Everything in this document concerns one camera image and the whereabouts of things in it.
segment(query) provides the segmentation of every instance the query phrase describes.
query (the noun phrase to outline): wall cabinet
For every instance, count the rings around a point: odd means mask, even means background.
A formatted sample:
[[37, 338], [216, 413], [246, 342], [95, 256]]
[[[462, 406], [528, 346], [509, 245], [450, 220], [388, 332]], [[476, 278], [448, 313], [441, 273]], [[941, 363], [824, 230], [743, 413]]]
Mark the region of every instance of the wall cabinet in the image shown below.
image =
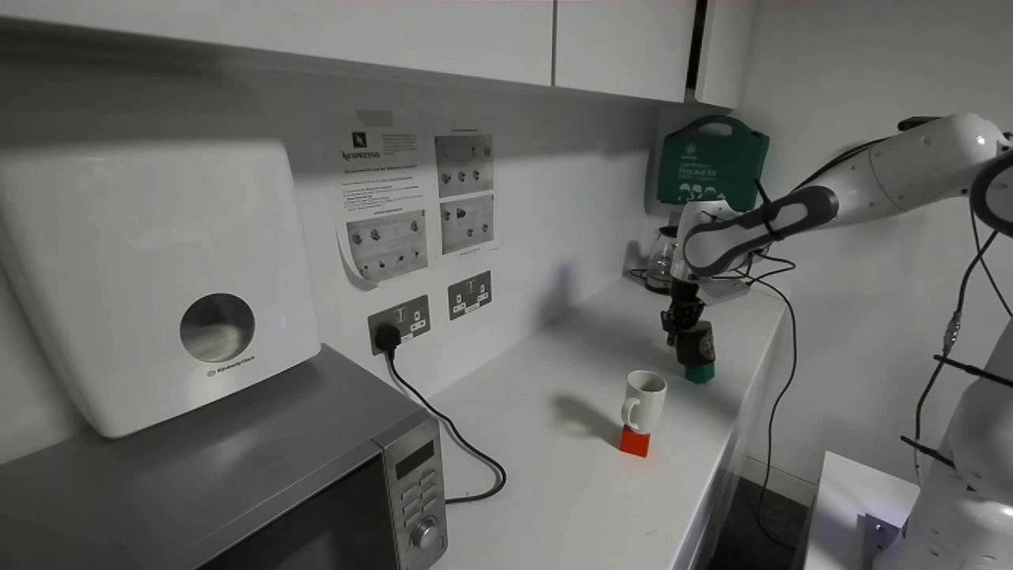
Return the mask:
[[0, 16], [655, 101], [687, 98], [694, 61], [694, 98], [735, 107], [757, 0], [0, 0]]
[[553, 0], [0, 0], [0, 16], [551, 86]]
[[753, 51], [757, 0], [708, 0], [694, 101], [738, 107]]
[[685, 101], [694, 0], [559, 0], [553, 86]]

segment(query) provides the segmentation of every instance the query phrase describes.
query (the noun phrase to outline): white countertop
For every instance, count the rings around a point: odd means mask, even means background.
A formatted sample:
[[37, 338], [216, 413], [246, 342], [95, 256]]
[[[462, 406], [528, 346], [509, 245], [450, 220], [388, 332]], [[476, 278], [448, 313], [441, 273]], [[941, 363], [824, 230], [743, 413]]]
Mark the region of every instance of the white countertop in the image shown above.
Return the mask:
[[[509, 487], [450, 507], [450, 550], [438, 570], [670, 570], [705, 517], [747, 386], [767, 371], [786, 318], [774, 294], [705, 312], [718, 378], [679, 379], [660, 313], [665, 298], [621, 281], [561, 322], [476, 371], [438, 406], [509, 469]], [[619, 451], [619, 408], [632, 367], [670, 379], [651, 458]], [[486, 466], [444, 447], [448, 491], [486, 491]]]
[[825, 453], [805, 570], [860, 570], [859, 517], [873, 515], [876, 521], [901, 526], [914, 497], [914, 485]]

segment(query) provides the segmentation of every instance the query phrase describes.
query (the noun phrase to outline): dispenser window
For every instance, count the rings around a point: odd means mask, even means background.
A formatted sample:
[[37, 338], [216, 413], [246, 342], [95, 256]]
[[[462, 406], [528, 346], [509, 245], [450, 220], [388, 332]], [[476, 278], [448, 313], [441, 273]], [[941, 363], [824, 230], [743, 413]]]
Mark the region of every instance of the dispenser window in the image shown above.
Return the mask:
[[200, 298], [183, 313], [182, 338], [198, 363], [230, 363], [253, 342], [253, 312], [234, 294]]

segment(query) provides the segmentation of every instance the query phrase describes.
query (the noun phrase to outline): black cable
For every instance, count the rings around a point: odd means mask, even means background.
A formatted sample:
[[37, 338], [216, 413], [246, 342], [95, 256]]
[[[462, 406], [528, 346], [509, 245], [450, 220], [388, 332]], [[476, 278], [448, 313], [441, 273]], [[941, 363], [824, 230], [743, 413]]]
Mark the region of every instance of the black cable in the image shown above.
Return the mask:
[[912, 440], [912, 437], [899, 437], [899, 440], [901, 440], [905, 447], [912, 447], [914, 453], [932, 458], [932, 459], [938, 459], [938, 462], [947, 466], [947, 469], [955, 469], [952, 459], [944, 458], [941, 451], [920, 447], [920, 443]]
[[495, 485], [480, 494], [462, 494], [462, 497], [448, 497], [448, 507], [454, 504], [477, 504], [477, 501], [489, 501], [489, 497], [498, 497], [504, 487], [506, 487], [506, 469], [504, 462], [498, 462], [495, 458], [489, 458], [486, 451], [477, 451], [456, 426], [450, 415], [444, 415], [438, 406], [430, 406], [396, 367], [396, 359], [393, 353], [388, 353], [388, 367], [389, 367], [389, 378], [410, 391], [444, 428], [448, 435], [468, 453], [476, 458], [477, 462], [486, 462], [491, 471], [495, 471]]
[[786, 550], [793, 554], [795, 546], [793, 546], [793, 542], [783, 542], [777, 534], [767, 530], [767, 524], [763, 524], [763, 501], [767, 501], [767, 494], [769, 494], [778, 408], [783, 408], [783, 403], [786, 403], [786, 397], [793, 393], [795, 378], [798, 378], [798, 313], [795, 313], [793, 298], [787, 298], [783, 290], [777, 290], [777, 287], [769, 287], [769, 281], [763, 281], [763, 278], [753, 278], [753, 287], [763, 287], [763, 290], [769, 290], [774, 294], [778, 294], [778, 298], [786, 300], [787, 326], [793, 326], [793, 367], [787, 367], [786, 386], [778, 391], [778, 397], [774, 401], [769, 415], [767, 415], [763, 485], [760, 485], [760, 497], [757, 497], [757, 504], [753, 504], [753, 521], [757, 521], [757, 530], [763, 534], [763, 538], [769, 538], [774, 546], [778, 546], [778, 547], [786, 547]]
[[971, 378], [977, 378], [977, 379], [984, 379], [984, 385], [1013, 391], [1013, 379], [1010, 379], [1010, 378], [1000, 378], [1000, 374], [992, 374], [992, 371], [984, 371], [984, 367], [974, 367], [974, 366], [966, 366], [966, 363], [955, 363], [955, 359], [944, 359], [944, 354], [938, 354], [938, 363], [947, 366], [947, 367], [955, 367], [955, 371], [962, 371], [962, 374], [971, 374]]
[[760, 253], [760, 250], [757, 250], [757, 253], [752, 256], [752, 273], [753, 273], [753, 260], [757, 260], [757, 256], [767, 260], [767, 262], [778, 262], [778, 271], [769, 271], [769, 273], [760, 273], [760, 276], [747, 276], [743, 287], [753, 287], [753, 281], [763, 281], [763, 278], [786, 276], [786, 273], [795, 273], [795, 271], [798, 271], [795, 260], [769, 256], [769, 253]]
[[747, 262], [741, 271], [735, 271], [735, 276], [747, 278], [747, 276], [753, 276], [753, 266], [757, 266], [757, 253], [752, 253]]
[[[974, 211], [970, 211], [970, 216], [971, 216], [974, 250], [981, 250], [981, 236], [977, 236], [977, 216], [974, 216]], [[992, 266], [988, 266], [984, 256], [981, 256], [981, 271], [984, 271], [984, 276], [988, 276], [988, 287], [992, 287], [995, 298], [1003, 306], [1007, 318], [1013, 319], [1013, 307], [1010, 307], [1003, 290], [997, 287], [997, 278], [992, 276]]]
[[[988, 236], [988, 241], [977, 249], [977, 253], [971, 256], [970, 271], [961, 278], [955, 307], [952, 307], [949, 322], [947, 322], [944, 359], [949, 359], [949, 353], [955, 346], [961, 319], [962, 319], [962, 307], [966, 307], [966, 298], [970, 298], [970, 281], [974, 276], [974, 266], [984, 260], [984, 253], [992, 250], [997, 236], [1000, 231]], [[938, 386], [941, 371], [944, 371], [944, 363], [932, 371], [932, 378], [928, 378], [928, 385], [925, 385], [925, 391], [917, 397], [917, 406], [914, 406], [914, 440], [920, 440], [925, 403], [928, 403], [932, 391]]]
[[769, 236], [774, 241], [786, 241], [786, 236], [774, 230], [774, 216], [769, 216], [774, 201], [769, 201], [767, 188], [760, 185], [760, 179], [753, 182], [753, 188], [757, 188], [757, 195], [760, 195], [760, 201], [763, 201], [763, 207], [760, 207], [760, 216], [763, 216], [763, 220], [760, 220], [760, 222], [763, 222], [767, 236]]

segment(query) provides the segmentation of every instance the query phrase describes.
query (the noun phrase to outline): white cup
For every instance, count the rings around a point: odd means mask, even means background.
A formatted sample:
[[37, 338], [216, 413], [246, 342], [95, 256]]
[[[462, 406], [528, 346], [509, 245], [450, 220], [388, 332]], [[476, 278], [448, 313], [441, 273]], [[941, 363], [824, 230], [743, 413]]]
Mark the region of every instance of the white cup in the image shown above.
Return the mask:
[[665, 378], [651, 371], [629, 371], [627, 374], [627, 401], [624, 401], [624, 426], [638, 435], [651, 435], [663, 417], [667, 397]]

